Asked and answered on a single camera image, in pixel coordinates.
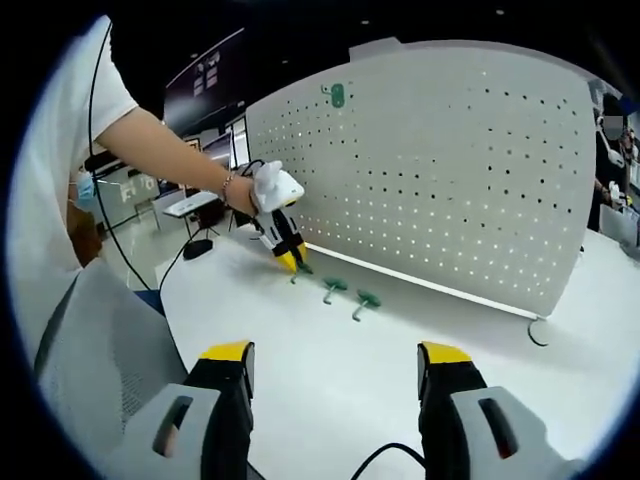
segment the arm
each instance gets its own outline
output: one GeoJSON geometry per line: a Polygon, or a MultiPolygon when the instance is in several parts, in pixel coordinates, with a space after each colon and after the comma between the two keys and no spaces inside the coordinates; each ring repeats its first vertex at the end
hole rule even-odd
{"type": "MultiPolygon", "coordinates": [[[[123,162],[141,172],[173,183],[222,194],[229,176],[223,166],[189,147],[152,114],[137,107],[116,120],[98,137],[97,142],[123,162]]],[[[233,208],[253,215],[253,181],[236,176],[229,183],[227,201],[233,208]]]]}

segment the pegboard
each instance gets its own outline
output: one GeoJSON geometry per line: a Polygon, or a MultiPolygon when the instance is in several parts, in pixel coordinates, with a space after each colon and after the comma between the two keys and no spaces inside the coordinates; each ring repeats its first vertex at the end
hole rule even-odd
{"type": "Polygon", "coordinates": [[[552,312],[595,174],[575,73],[480,48],[399,52],[290,85],[249,107],[247,126],[251,157],[282,160],[305,187],[307,242],[552,312]]]}

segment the green peg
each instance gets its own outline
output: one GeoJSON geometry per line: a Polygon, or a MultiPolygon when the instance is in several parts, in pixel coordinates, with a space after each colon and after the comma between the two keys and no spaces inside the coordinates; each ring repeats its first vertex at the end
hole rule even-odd
{"type": "Polygon", "coordinates": [[[313,275],[313,270],[311,269],[311,267],[307,263],[298,262],[298,268],[296,270],[296,273],[294,273],[293,277],[291,277],[291,283],[293,283],[294,285],[296,284],[296,278],[298,277],[300,272],[304,272],[304,273],[307,273],[309,275],[313,275]]]}
{"type": "Polygon", "coordinates": [[[349,285],[347,285],[347,282],[345,282],[341,278],[327,277],[327,278],[324,278],[322,281],[329,288],[329,291],[322,299],[322,301],[327,305],[331,305],[331,302],[329,301],[329,297],[334,292],[334,290],[341,290],[344,292],[349,288],[349,285]]]}
{"type": "Polygon", "coordinates": [[[365,308],[377,308],[381,305],[380,299],[376,297],[373,293],[366,292],[364,290],[358,290],[358,298],[360,299],[360,306],[353,312],[351,318],[353,318],[356,322],[360,321],[358,314],[360,311],[365,308]]]}

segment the black cable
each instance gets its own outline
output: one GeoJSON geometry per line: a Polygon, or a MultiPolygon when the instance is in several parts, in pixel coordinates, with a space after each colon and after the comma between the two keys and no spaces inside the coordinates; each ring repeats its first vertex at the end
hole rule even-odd
{"type": "Polygon", "coordinates": [[[160,285],[158,285],[158,295],[162,294],[162,286],[164,285],[164,281],[167,279],[167,275],[169,274],[169,272],[171,271],[171,269],[173,268],[173,266],[176,264],[176,262],[178,261],[178,258],[180,258],[180,255],[182,255],[182,252],[184,252],[184,249],[187,248],[187,245],[189,245],[189,243],[191,243],[191,241],[195,238],[195,236],[200,233],[202,230],[207,230],[207,232],[209,230],[211,230],[213,233],[215,233],[217,236],[220,236],[220,234],[218,232],[216,232],[213,228],[209,227],[209,228],[204,228],[204,227],[200,227],[198,228],[193,235],[191,235],[189,237],[189,240],[187,240],[186,242],[184,242],[184,245],[182,245],[182,247],[180,248],[180,250],[178,251],[178,253],[176,254],[176,256],[174,257],[173,261],[171,262],[171,265],[169,265],[169,268],[167,268],[166,272],[164,272],[164,275],[162,275],[162,279],[160,280],[160,285]]]}
{"type": "Polygon", "coordinates": [[[529,322],[529,325],[527,325],[527,335],[529,335],[529,340],[531,340],[534,344],[536,344],[539,347],[548,347],[549,346],[548,343],[540,343],[535,338],[533,338],[533,334],[531,333],[531,325],[533,325],[537,321],[539,321],[539,319],[534,318],[529,322]]]}
{"type": "Polygon", "coordinates": [[[353,474],[351,480],[356,480],[358,477],[360,477],[360,475],[362,475],[362,472],[365,471],[369,464],[373,462],[378,455],[380,455],[385,450],[389,450],[390,448],[397,448],[398,450],[402,450],[404,453],[408,454],[411,458],[418,462],[422,466],[422,468],[424,468],[425,472],[427,471],[426,460],[422,458],[422,456],[414,449],[409,448],[402,443],[387,443],[386,445],[383,445],[378,450],[369,455],[369,457],[364,462],[362,462],[362,465],[360,465],[360,468],[358,468],[358,470],[356,470],[356,473],[353,474]]]}
{"type": "Polygon", "coordinates": [[[249,163],[247,163],[247,165],[244,167],[244,170],[242,171],[242,173],[240,174],[241,177],[246,177],[247,172],[249,171],[249,169],[251,167],[253,167],[256,163],[260,162],[262,165],[264,165],[264,160],[260,159],[260,158],[256,158],[255,160],[251,160],[249,163]]]}
{"type": "MultiPolygon", "coordinates": [[[[89,158],[90,159],[93,159],[95,157],[93,153],[93,134],[92,134],[92,128],[91,128],[91,121],[92,121],[91,117],[93,115],[93,94],[96,88],[96,79],[98,78],[98,68],[100,67],[100,60],[102,59],[102,52],[104,51],[104,46],[107,44],[107,39],[109,38],[109,32],[111,31],[112,26],[113,26],[113,23],[109,22],[109,26],[107,27],[107,33],[105,33],[104,38],[102,39],[102,45],[100,46],[100,53],[98,53],[98,60],[96,61],[96,68],[93,72],[93,79],[91,81],[91,91],[89,93],[88,130],[89,130],[89,158]]],[[[144,285],[144,288],[146,288],[149,291],[152,291],[151,287],[149,287],[147,282],[144,281],[144,279],[138,273],[138,271],[135,268],[133,268],[133,265],[131,265],[131,262],[129,261],[127,256],[124,254],[124,251],[120,246],[120,242],[118,242],[116,234],[114,233],[113,228],[111,226],[111,222],[109,222],[109,217],[107,217],[107,212],[104,209],[104,203],[102,202],[102,195],[100,194],[100,187],[98,185],[98,180],[96,179],[95,172],[93,174],[93,184],[95,185],[96,196],[98,197],[98,203],[100,204],[100,210],[102,211],[102,218],[104,219],[104,223],[107,226],[107,230],[109,231],[109,234],[111,234],[111,238],[113,238],[113,243],[116,244],[116,248],[118,249],[118,252],[120,252],[122,259],[124,260],[124,263],[127,264],[127,267],[129,267],[131,271],[134,273],[134,275],[138,278],[138,280],[140,280],[140,283],[144,285]]]]}

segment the desk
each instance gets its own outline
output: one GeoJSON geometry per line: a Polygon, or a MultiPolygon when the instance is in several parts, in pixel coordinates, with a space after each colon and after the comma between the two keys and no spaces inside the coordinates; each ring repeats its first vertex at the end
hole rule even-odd
{"type": "MultiPolygon", "coordinates": [[[[188,369],[212,344],[256,343],[249,460],[266,478],[349,478],[391,441],[421,451],[421,340],[468,352],[488,385],[508,388],[545,421],[549,443],[566,458],[588,458],[632,392],[640,268],[602,235],[586,232],[585,253],[546,326],[547,348],[527,338],[526,319],[313,251],[315,275],[292,285],[252,236],[240,229],[197,260],[180,259],[162,300],[188,369]],[[350,286],[331,306],[322,303],[326,275],[350,286]],[[351,320],[357,288],[382,301],[361,323],[351,320]]],[[[423,477],[413,460],[388,452],[362,478],[423,477]]]]}
{"type": "Polygon", "coordinates": [[[187,216],[200,207],[204,207],[205,205],[217,200],[218,195],[212,192],[201,191],[196,193],[195,195],[191,195],[190,197],[185,198],[184,200],[180,200],[179,202],[174,203],[173,205],[165,208],[162,213],[165,215],[169,215],[174,218],[183,218],[184,224],[187,227],[187,232],[189,236],[191,236],[191,230],[189,230],[189,222],[187,220],[187,216]]]}

